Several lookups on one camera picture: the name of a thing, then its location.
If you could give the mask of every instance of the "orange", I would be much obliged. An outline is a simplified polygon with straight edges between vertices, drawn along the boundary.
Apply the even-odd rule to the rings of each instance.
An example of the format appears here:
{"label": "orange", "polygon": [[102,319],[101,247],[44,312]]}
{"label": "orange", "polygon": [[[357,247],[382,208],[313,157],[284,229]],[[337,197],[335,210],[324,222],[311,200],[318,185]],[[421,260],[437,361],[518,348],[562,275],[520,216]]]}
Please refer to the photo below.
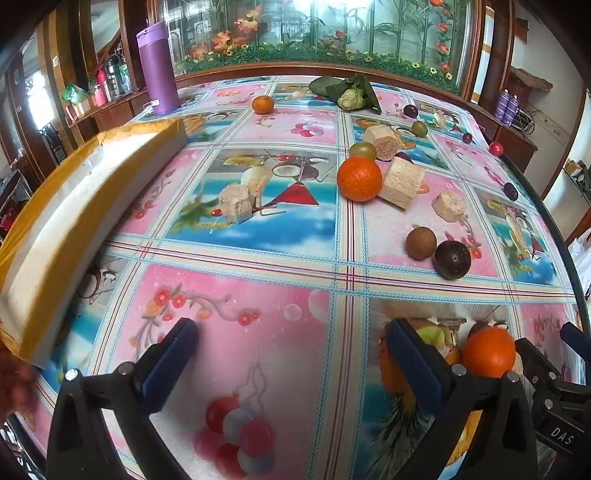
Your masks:
{"label": "orange", "polygon": [[500,378],[513,368],[515,342],[504,328],[485,326],[470,335],[463,352],[464,366],[474,375]]}
{"label": "orange", "polygon": [[374,160],[351,157],[339,167],[336,183],[343,196],[354,202],[367,202],[382,189],[382,172]]}
{"label": "orange", "polygon": [[260,95],[252,101],[252,109],[259,115],[267,115],[273,111],[275,102],[268,95]]}

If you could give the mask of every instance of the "dark purple ball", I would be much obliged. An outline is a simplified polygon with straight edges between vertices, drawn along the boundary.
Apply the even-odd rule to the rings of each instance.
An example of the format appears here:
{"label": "dark purple ball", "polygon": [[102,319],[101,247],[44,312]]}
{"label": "dark purple ball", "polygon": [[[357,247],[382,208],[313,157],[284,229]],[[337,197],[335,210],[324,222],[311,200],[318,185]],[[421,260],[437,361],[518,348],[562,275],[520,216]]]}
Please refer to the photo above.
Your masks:
{"label": "dark purple ball", "polygon": [[445,240],[435,250],[435,269],[448,280],[457,280],[468,273],[472,259],[468,247],[456,240]]}
{"label": "dark purple ball", "polygon": [[507,182],[503,185],[503,192],[505,193],[505,195],[507,195],[507,198],[509,200],[516,201],[519,198],[519,193],[517,192],[517,189],[510,182]]}
{"label": "dark purple ball", "polygon": [[410,118],[418,117],[418,109],[414,105],[409,104],[404,107],[402,111],[404,112],[404,115],[409,116]]}

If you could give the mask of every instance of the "purple bottle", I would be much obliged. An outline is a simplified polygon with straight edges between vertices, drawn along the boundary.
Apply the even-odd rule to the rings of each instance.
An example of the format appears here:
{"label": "purple bottle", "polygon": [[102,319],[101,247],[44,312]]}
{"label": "purple bottle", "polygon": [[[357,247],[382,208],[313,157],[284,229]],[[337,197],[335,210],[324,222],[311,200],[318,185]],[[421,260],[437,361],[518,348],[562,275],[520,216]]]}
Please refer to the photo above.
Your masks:
{"label": "purple bottle", "polygon": [[166,23],[150,25],[136,36],[154,115],[170,113],[181,106],[181,100],[174,81]]}
{"label": "purple bottle", "polygon": [[512,98],[509,99],[509,103],[507,104],[507,110],[505,110],[505,115],[503,116],[502,122],[507,125],[513,125],[513,120],[517,115],[517,110],[519,109],[519,101],[517,100],[517,95],[514,95]]}
{"label": "purple bottle", "polygon": [[503,117],[505,116],[505,111],[507,110],[507,105],[509,104],[510,99],[511,95],[509,95],[509,92],[507,90],[501,92],[501,94],[499,95],[499,101],[496,103],[495,109],[495,118],[499,122],[501,122],[503,120]]}

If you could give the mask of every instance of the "brown ball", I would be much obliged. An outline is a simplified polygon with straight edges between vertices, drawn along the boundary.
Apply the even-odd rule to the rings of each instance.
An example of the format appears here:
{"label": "brown ball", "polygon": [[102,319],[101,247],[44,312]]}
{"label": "brown ball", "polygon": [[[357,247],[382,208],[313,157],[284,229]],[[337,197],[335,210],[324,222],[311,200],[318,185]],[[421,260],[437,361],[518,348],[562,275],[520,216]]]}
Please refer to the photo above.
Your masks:
{"label": "brown ball", "polygon": [[415,260],[425,260],[435,253],[437,237],[426,226],[418,226],[407,236],[408,256]]}

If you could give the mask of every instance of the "wood chip block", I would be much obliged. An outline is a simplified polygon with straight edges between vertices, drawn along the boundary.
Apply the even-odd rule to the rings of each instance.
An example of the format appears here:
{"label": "wood chip block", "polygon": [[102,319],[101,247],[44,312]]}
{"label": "wood chip block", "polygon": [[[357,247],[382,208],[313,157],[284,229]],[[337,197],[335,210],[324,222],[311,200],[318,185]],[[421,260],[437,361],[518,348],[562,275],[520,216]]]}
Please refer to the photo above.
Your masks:
{"label": "wood chip block", "polygon": [[375,147],[378,158],[391,161],[396,152],[404,146],[402,136],[392,130],[388,125],[374,125],[363,134],[363,141],[369,142]]}
{"label": "wood chip block", "polygon": [[220,210],[230,223],[242,223],[252,217],[254,197],[246,185],[231,183],[217,196]]}
{"label": "wood chip block", "polygon": [[443,190],[431,202],[435,213],[446,222],[457,222],[466,212],[466,202],[453,190]]}
{"label": "wood chip block", "polygon": [[395,157],[384,175],[378,196],[406,210],[425,178],[425,171],[402,158]]}

